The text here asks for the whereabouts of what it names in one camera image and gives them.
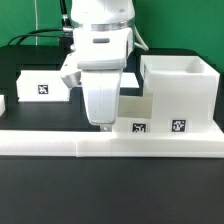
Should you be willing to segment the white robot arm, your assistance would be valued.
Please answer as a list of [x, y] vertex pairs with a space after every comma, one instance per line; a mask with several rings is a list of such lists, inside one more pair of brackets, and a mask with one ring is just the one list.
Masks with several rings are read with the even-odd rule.
[[71, 18], [73, 51], [61, 78], [70, 89], [82, 87], [90, 124], [111, 126], [128, 57], [135, 47], [148, 48], [135, 26], [133, 0], [72, 0]]

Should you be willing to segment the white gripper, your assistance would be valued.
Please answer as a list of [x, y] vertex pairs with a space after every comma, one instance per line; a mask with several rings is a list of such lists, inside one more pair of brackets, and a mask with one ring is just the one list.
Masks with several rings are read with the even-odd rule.
[[110, 131], [110, 125], [117, 117], [121, 70], [83, 70], [81, 74], [87, 118], [92, 125], [103, 125], [103, 131]]

